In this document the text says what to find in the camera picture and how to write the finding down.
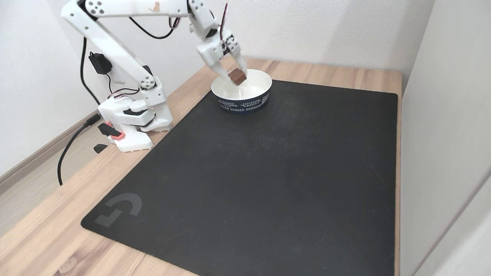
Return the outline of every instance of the black cable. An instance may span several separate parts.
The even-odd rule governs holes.
[[[111,77],[110,77],[108,74],[106,74],[106,76],[109,78],[109,92],[111,92],[111,94],[112,94],[112,89],[111,89]]]
[[[63,185],[63,181],[61,180],[61,163],[63,162],[63,158],[65,158],[65,154],[66,152],[68,151],[68,148],[70,148],[70,146],[72,145],[73,141],[75,141],[75,138],[77,138],[77,136],[82,132],[82,130],[84,130],[86,128],[86,126],[82,126],[81,128],[79,128],[79,130],[77,130],[77,132],[75,132],[75,134],[72,136],[72,138],[70,139],[70,141],[68,142],[68,144],[66,145],[65,149],[63,150],[63,153],[61,154],[60,156],[60,160],[58,161],[58,169],[57,169],[57,173],[58,173],[58,183],[61,185]]]
[[[136,92],[138,92],[139,90],[138,89],[131,89],[131,88],[122,88],[122,89],[118,89],[116,90],[115,92],[111,93],[111,95],[108,96],[108,99],[113,96],[114,94],[116,94],[117,92],[121,92],[123,90],[130,90],[130,91],[135,91],[135,93],[130,93],[129,95],[133,95],[133,94],[136,94]]]
[[[85,87],[85,89],[87,89],[87,91],[89,92],[90,96],[92,96],[92,98],[94,98],[97,105],[100,105],[101,103],[96,98],[94,93],[92,93],[92,91],[89,89],[89,87],[85,84],[85,80],[83,79],[83,62],[85,60],[85,51],[86,50],[87,50],[87,38],[84,36],[83,37],[83,46],[82,46],[82,59],[80,60],[80,80],[82,81],[82,84]]]
[[[58,183],[61,185],[63,185],[63,181],[61,180],[61,163],[63,162],[63,158],[65,158],[65,155],[66,155],[66,152],[68,151],[68,149],[70,148],[70,146],[72,145],[73,141],[75,141],[75,138],[77,138],[77,136],[87,127],[97,123],[97,121],[99,121],[101,119],[101,116],[99,114],[95,114],[94,116],[90,117],[84,124],[82,127],[79,128],[79,130],[77,130],[77,132],[75,132],[75,134],[73,134],[72,138],[70,139],[70,141],[68,141],[68,144],[66,145],[65,149],[63,150],[63,152],[61,153],[61,156],[60,156],[60,159],[58,161],[58,167],[57,167],[57,173],[58,173]]]
[[[142,30],[144,33],[146,33],[147,35],[149,35],[150,37],[152,38],[155,38],[155,39],[164,39],[164,38],[168,38],[172,32],[174,32],[174,29],[170,29],[169,33],[164,35],[164,36],[154,36],[152,35],[151,33],[149,33],[147,30],[145,30],[142,26],[140,26],[140,24],[138,24],[138,22],[136,22],[132,17],[130,17],[130,20],[131,22],[133,22],[138,28],[140,28],[140,30]]]
[[[118,94],[118,95],[114,96],[114,98],[115,98],[115,99],[118,99],[118,98],[121,98],[122,96],[135,95],[135,94],[137,94],[138,92],[140,92],[140,91],[133,92],[133,93],[122,93],[122,94]]]

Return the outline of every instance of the bowl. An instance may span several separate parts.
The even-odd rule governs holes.
[[[217,97],[222,110],[246,115],[266,106],[272,83],[271,77],[265,72],[248,69],[247,80],[239,86],[219,76],[212,83],[212,92]]]

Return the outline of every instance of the floor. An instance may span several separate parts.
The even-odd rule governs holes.
[[[97,124],[83,133],[65,155],[61,168],[62,179],[70,179],[97,155],[93,149],[95,145],[108,143]],[[56,166],[61,152],[0,195],[0,237],[59,187]]]

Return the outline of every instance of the logo on mat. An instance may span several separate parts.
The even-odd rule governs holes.
[[[121,201],[129,201],[131,203],[130,214],[133,216],[138,215],[141,209],[141,198],[134,193],[124,193],[117,195],[108,200],[104,205],[112,207],[114,204]],[[121,215],[122,212],[123,211],[116,209],[109,215],[109,217],[100,215],[95,220],[95,223],[100,224],[104,227],[109,227],[118,218],[118,216]]]

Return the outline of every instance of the navy blue bowl exterior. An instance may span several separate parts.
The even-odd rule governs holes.
[[[246,115],[261,110],[268,103],[270,90],[268,89],[263,94],[248,100],[227,100],[218,97],[220,108],[228,113],[237,115]]]

